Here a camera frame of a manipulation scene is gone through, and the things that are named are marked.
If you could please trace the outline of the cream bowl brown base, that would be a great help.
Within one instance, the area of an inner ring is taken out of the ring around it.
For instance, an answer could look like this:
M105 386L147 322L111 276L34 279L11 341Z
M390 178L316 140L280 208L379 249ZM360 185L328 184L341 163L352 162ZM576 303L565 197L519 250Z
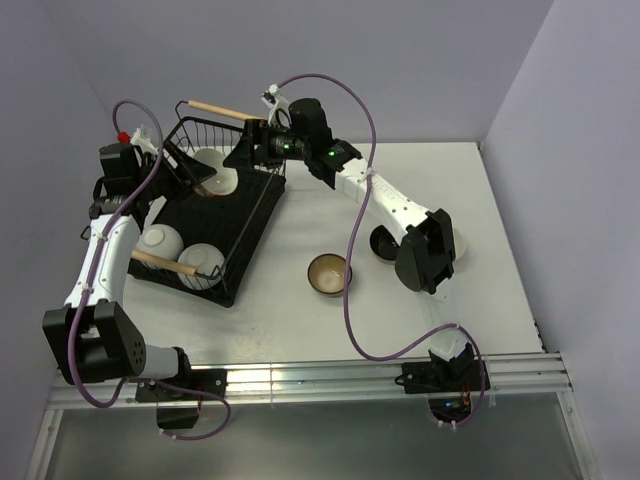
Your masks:
M193 158L201 164L214 168L216 174L194 188L203 197L228 196L234 193L239 184L238 173L223 165L226 155L214 148L201 148Z

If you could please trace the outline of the pale blue white bowl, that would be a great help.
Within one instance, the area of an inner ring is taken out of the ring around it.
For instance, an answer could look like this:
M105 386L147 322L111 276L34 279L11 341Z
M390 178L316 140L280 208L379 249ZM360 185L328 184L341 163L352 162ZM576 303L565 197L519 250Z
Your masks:
M165 224L153 224L144 229L135 249L176 261L184 250L184 241L173 227Z

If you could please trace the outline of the white ceramic bowl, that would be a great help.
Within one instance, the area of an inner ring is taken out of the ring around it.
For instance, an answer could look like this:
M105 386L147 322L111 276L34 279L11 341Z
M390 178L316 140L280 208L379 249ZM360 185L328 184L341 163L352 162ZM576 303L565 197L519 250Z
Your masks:
M210 244L194 244L187 247L178 257L178 262L194 267L206 278L178 274L182 284L190 290L202 291L215 287L222 279L226 266L223 253Z

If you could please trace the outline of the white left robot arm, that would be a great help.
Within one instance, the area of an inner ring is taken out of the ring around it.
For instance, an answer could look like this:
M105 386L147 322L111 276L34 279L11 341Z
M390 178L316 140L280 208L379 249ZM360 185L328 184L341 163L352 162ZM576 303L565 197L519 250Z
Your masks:
M183 399L195 386L186 353L145 342L124 311L124 287L152 202L186 195L213 170L185 154L172 165L148 141L104 146L99 159L103 174L82 232L88 242L85 259L62 308L44 314L44 334L70 385L158 379L170 398Z

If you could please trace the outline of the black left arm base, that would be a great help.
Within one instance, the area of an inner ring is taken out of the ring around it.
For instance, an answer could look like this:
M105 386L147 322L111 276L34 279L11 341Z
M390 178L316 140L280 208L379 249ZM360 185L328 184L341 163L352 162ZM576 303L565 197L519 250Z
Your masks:
M164 433L186 437L200 420L205 401L219 402L225 409L221 424L210 436L225 429L231 407L225 399L228 372L225 369L196 369L186 382L140 380L135 392L138 404L156 406L156 424Z

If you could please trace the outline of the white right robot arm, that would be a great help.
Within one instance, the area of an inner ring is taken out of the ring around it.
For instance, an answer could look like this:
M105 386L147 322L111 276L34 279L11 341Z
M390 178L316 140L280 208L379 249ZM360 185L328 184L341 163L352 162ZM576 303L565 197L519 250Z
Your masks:
M275 168L301 161L313 177L357 203L360 216L371 214L396 244L392 260L401 284L429 297L432 325L422 338L430 344L434 381L446 390L457 388L479 353L449 311L458 257L450 215L410 200L374 171L371 156L335 137L319 100L287 103L268 95L266 102L266 118L236 114L243 133L226 165Z

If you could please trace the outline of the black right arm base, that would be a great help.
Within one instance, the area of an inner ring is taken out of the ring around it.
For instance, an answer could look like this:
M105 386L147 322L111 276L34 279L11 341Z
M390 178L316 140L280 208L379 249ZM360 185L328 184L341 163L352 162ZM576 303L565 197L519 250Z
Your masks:
M458 373L440 361L405 362L394 383L407 395L451 393L428 400L431 414L449 424L466 420L474 408L472 394L486 392L491 386L486 366L478 360Z

